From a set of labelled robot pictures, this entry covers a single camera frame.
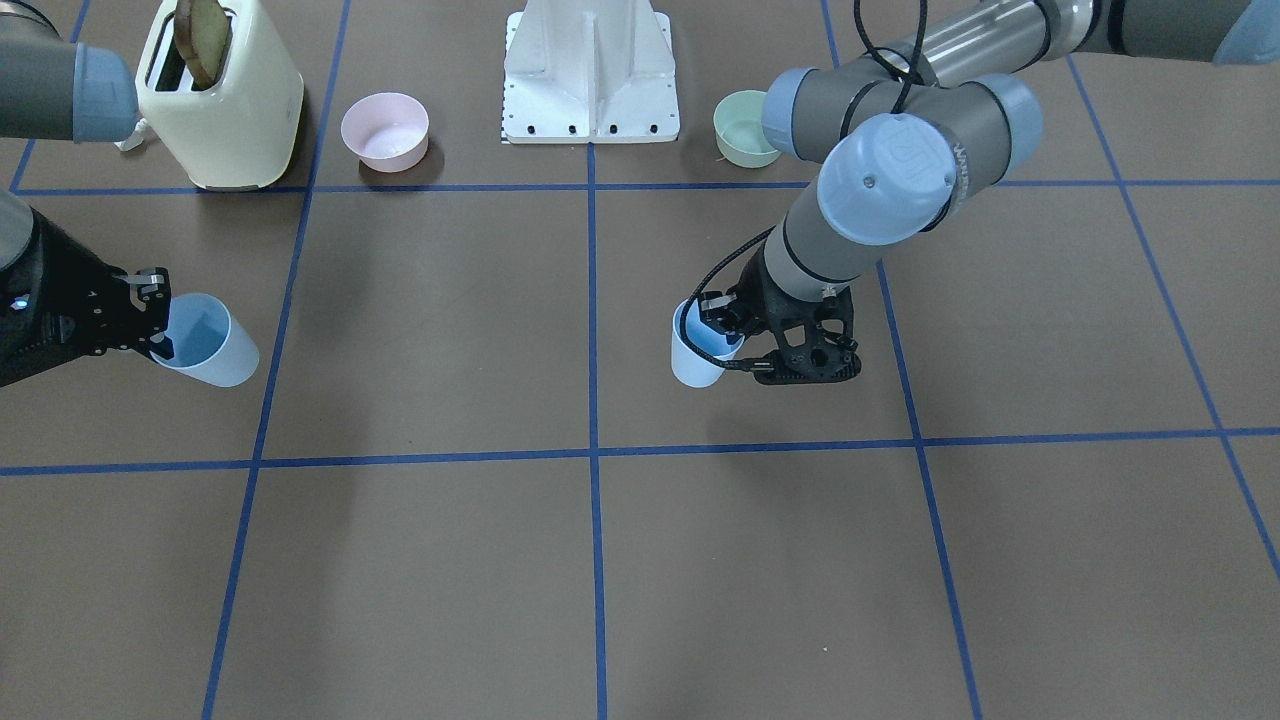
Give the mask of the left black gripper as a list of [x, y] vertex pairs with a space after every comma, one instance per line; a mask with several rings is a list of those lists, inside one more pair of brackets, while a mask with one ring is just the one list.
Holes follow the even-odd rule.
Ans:
[[[708, 284], [746, 251], [754, 254], [728, 291]], [[852, 337], [854, 305], [850, 290], [805, 301], [786, 293], [765, 270], [764, 250], [744, 245], [714, 265], [699, 282], [700, 322], [722, 336], [745, 340], [768, 334], [774, 348], [760, 357], [722, 363], [699, 350], [705, 360], [732, 372], [750, 374], [763, 386], [828, 384], [851, 380], [861, 373], [858, 342]]]

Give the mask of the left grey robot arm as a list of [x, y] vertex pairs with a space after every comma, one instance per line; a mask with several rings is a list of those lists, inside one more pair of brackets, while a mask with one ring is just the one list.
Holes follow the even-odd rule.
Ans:
[[672, 320], [671, 368], [701, 388], [727, 370], [765, 386], [861, 369], [852, 283], [1039, 146], [1043, 111], [1018, 72], [1073, 53], [1261, 65], [1275, 1], [982, 1], [835, 70], [795, 68], [765, 94], [773, 149], [818, 177], [746, 242], [739, 281], [699, 284]]

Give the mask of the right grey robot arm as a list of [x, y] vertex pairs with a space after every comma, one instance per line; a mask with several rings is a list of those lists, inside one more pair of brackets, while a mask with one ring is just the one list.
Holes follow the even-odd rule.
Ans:
[[[132, 73], [114, 51], [65, 41], [33, 4], [5, 1], [1, 132], [115, 142], [134, 127]], [[99, 258], [12, 191], [1, 196], [1, 383], [115, 348], [169, 359], [169, 270]]]

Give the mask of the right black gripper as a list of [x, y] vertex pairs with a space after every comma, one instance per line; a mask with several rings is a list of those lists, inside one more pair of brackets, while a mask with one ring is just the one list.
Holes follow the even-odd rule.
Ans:
[[110, 348], [172, 365], [170, 302], [166, 268], [129, 273], [110, 265], [26, 208], [3, 231], [1, 383]]

